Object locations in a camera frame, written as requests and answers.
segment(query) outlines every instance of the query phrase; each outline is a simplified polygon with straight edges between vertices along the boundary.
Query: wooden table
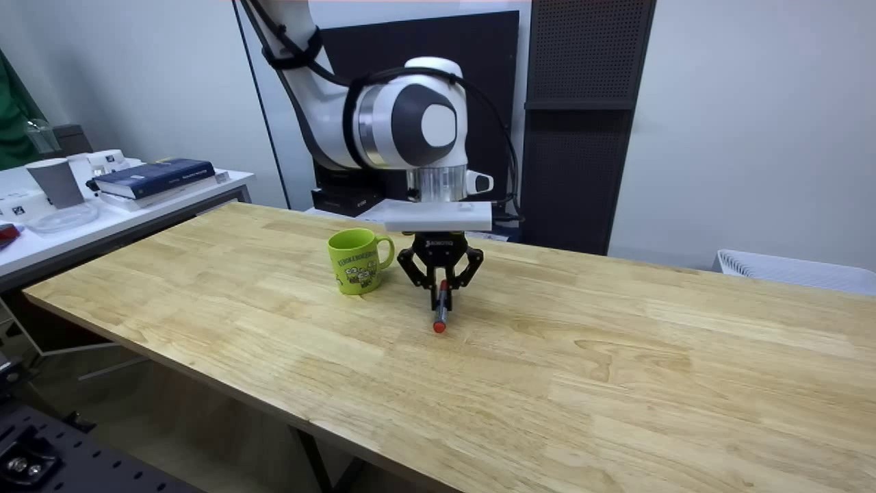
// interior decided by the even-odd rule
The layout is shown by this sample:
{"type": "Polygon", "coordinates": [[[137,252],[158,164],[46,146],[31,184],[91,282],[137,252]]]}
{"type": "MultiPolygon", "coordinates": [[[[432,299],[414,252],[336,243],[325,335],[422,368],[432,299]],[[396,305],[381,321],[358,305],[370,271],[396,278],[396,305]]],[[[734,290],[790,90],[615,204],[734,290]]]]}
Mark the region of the wooden table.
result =
{"type": "Polygon", "coordinates": [[[340,221],[224,206],[33,286],[46,310],[459,491],[874,491],[876,302],[478,243],[443,338],[340,221]]]}

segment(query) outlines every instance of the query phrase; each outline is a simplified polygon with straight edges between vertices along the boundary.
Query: white surface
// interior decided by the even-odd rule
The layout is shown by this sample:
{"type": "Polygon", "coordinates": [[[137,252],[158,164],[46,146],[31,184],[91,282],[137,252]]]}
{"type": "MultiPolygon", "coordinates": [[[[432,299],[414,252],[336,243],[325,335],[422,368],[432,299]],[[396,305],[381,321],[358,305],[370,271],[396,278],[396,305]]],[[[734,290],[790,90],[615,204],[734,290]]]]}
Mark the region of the white surface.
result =
{"type": "MultiPolygon", "coordinates": [[[[430,19],[430,17],[466,17],[486,10],[519,10],[519,39],[517,39],[517,95],[511,115],[511,141],[522,149],[522,102],[525,102],[525,71],[529,71],[529,19],[530,0],[428,0],[428,2],[396,2],[396,0],[313,0],[313,19],[319,27],[350,27],[400,19],[430,19]]],[[[256,35],[248,23],[243,23],[248,56],[254,63],[254,78],[262,94],[265,119],[274,131],[276,158],[283,164],[283,180],[293,208],[313,206],[313,157],[307,153],[295,113],[284,89],[280,84],[274,68],[259,56],[256,35]]]]}
{"type": "Polygon", "coordinates": [[[756,254],[756,252],[737,252],[737,249],[716,249],[715,264],[723,273],[731,273],[731,278],[876,295],[876,271],[870,268],[814,264],[799,257],[756,254]]]}
{"type": "Polygon", "coordinates": [[[876,268],[874,47],[874,0],[660,0],[611,254],[876,268]]]}
{"type": "Polygon", "coordinates": [[[381,201],[355,220],[382,224],[388,230],[492,230],[489,204],[404,204],[381,201]]]}
{"type": "MultiPolygon", "coordinates": [[[[0,172],[0,184],[2,186],[28,184],[21,176],[31,179],[28,169],[21,169],[21,167],[6,169],[6,172],[0,172]]],[[[113,206],[99,204],[100,206],[99,220],[79,224],[79,227],[68,227],[68,230],[36,232],[36,230],[24,227],[21,236],[10,247],[0,249],[0,278],[37,267],[42,260],[79,249],[91,242],[114,236],[121,230],[144,224],[150,220],[158,220],[165,213],[178,212],[178,208],[187,208],[187,206],[210,201],[217,195],[241,190],[241,186],[247,186],[248,179],[251,179],[251,172],[226,172],[226,180],[221,180],[210,190],[195,190],[187,195],[174,195],[174,198],[166,198],[165,204],[155,204],[155,206],[139,208],[139,212],[126,212],[126,208],[113,208],[113,206]]]]}
{"type": "Polygon", "coordinates": [[[0,2],[0,47],[51,124],[147,163],[199,157],[254,172],[254,204],[284,206],[230,2],[0,2]]]}

